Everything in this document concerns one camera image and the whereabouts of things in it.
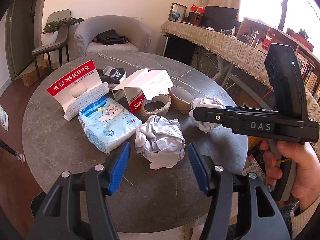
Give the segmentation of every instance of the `fringed tablecloth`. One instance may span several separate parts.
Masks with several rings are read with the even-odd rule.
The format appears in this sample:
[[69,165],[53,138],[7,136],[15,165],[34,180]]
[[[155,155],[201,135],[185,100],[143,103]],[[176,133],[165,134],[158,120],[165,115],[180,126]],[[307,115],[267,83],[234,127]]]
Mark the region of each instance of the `fringed tablecloth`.
[[[198,26],[166,21],[161,26],[162,32],[170,33],[199,45],[242,69],[256,80],[271,88],[268,74],[264,66],[266,55],[262,52],[224,35]],[[320,107],[311,93],[306,89],[308,116],[320,123]],[[320,142],[314,144],[318,158],[320,157]]]

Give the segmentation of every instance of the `cartoon character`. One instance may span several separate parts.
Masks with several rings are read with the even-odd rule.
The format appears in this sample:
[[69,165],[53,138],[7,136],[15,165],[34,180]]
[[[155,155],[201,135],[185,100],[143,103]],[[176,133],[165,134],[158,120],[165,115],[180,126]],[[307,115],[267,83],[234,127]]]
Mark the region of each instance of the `cartoon character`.
[[100,108],[100,111],[102,111],[102,116],[99,117],[100,122],[112,122],[112,120],[121,113],[126,115],[124,118],[131,115],[131,113],[127,109],[125,109],[123,106],[118,104],[111,104],[106,108]]

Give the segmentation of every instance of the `door frame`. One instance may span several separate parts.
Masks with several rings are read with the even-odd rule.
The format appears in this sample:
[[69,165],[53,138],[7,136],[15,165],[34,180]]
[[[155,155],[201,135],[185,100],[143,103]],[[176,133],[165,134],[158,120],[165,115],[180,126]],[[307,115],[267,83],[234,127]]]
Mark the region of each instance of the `door frame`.
[[[7,64],[8,64],[9,74],[12,81],[20,78],[20,77],[16,77],[14,73],[13,62],[12,62],[12,50],[11,50],[10,22],[12,19],[14,3],[15,3],[15,0],[12,1],[12,3],[7,9],[6,19],[5,19],[5,41],[4,41]],[[41,44],[43,8],[44,8],[44,0],[36,0],[34,29],[33,29],[35,48],[39,47]]]

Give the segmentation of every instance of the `round table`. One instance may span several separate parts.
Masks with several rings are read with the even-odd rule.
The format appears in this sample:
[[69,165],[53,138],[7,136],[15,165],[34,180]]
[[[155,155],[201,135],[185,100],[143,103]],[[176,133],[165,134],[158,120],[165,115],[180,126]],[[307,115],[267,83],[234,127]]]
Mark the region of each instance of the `round table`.
[[[45,192],[49,191],[61,172],[85,172],[95,164],[103,163],[106,158],[105,153],[89,142],[78,118],[70,122],[65,120],[61,105],[46,91],[55,81],[90,59],[96,68],[108,65],[122,67],[127,76],[141,68],[166,69],[173,84],[184,88],[195,98],[217,97],[225,105],[235,106],[231,97],[209,77],[166,57],[116,51],[76,59],[51,73],[38,86],[23,118],[24,153],[33,176]],[[204,133],[192,124],[188,115],[173,107],[165,117],[179,119],[186,155],[171,169],[151,170],[149,161],[135,151],[135,136],[130,138],[132,153],[121,186],[113,196],[107,196],[119,232],[168,230],[208,212],[211,198],[199,190],[188,159],[189,143],[194,143],[199,153],[211,156],[214,163],[223,165],[233,173],[240,174],[244,167],[248,147],[246,136],[233,134],[231,129],[222,126]]]

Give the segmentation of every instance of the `gray handle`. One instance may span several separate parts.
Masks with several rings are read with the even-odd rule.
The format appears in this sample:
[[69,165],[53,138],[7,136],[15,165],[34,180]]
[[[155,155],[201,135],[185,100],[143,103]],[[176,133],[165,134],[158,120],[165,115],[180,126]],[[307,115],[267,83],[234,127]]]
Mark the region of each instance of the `gray handle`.
[[[277,140],[267,139],[269,144],[270,151],[276,156],[276,159],[283,160],[285,157],[278,152],[276,147]],[[290,197],[291,189],[293,183],[296,179],[297,174],[297,164],[292,161],[286,161],[282,163],[277,163],[278,166],[282,170],[282,177],[278,179],[275,186],[271,186],[271,195],[276,201],[287,201]]]

